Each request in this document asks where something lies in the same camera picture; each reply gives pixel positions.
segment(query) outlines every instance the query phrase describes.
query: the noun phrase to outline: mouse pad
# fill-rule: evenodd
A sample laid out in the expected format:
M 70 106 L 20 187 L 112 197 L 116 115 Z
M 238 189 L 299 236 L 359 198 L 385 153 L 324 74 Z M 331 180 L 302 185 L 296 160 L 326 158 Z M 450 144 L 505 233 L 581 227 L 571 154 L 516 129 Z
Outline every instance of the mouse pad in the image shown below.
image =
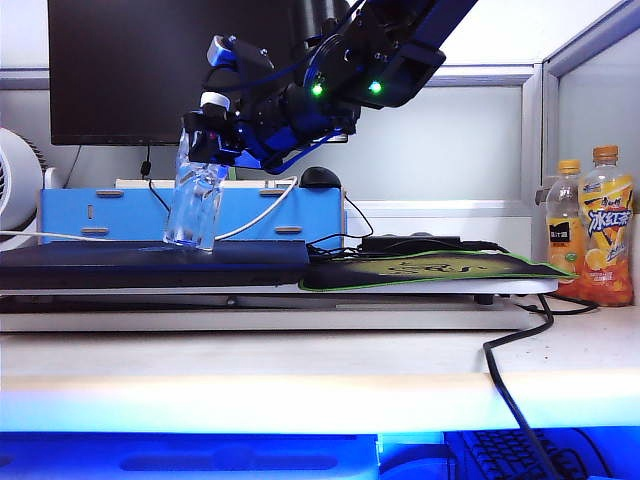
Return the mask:
M 339 259 L 312 264 L 299 286 L 327 291 L 437 280 L 559 278 L 575 275 L 546 263 L 506 253 L 433 251 L 376 259 Z

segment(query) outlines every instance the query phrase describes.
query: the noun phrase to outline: computer mouse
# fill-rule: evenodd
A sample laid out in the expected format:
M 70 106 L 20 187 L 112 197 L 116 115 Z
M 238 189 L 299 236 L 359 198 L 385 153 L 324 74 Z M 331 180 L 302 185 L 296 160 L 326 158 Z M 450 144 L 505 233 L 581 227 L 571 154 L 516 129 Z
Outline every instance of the computer mouse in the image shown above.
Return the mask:
M 300 178 L 302 188 L 340 188 L 342 184 L 338 176 L 328 168 L 307 168 Z

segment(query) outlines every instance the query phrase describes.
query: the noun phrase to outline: computer monitor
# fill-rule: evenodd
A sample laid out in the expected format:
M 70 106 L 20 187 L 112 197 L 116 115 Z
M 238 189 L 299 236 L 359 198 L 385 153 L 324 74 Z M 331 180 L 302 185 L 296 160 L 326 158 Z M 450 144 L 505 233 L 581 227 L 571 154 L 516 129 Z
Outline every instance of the computer monitor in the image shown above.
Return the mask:
M 215 34 L 290 63 L 292 0 L 49 0 L 51 141 L 177 144 Z

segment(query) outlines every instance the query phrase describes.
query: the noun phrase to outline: robotic arm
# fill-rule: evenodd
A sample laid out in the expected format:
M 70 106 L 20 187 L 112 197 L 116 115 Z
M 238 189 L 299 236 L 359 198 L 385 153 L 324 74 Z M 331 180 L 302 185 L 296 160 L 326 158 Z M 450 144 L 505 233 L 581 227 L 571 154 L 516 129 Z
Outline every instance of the robotic arm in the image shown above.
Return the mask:
M 361 107 L 399 107 L 420 91 L 445 60 L 438 48 L 476 1 L 358 0 L 349 8 L 296 0 L 300 60 L 281 70 L 266 50 L 214 37 L 202 108 L 183 117 L 190 161 L 278 174 L 330 138 L 354 134 Z M 294 150 L 303 153 L 285 160 Z

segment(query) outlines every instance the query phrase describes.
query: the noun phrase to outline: keyboard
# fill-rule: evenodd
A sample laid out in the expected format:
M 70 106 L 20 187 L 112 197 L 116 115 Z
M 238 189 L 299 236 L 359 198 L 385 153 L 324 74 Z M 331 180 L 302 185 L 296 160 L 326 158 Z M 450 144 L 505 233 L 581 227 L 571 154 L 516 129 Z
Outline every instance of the keyboard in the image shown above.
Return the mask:
M 541 430 L 535 430 L 535 433 L 562 478 L 587 480 L 588 473 L 575 450 L 557 446 Z M 520 430 L 483 430 L 457 435 L 464 449 L 458 460 L 467 470 L 466 478 L 546 479 L 533 447 Z

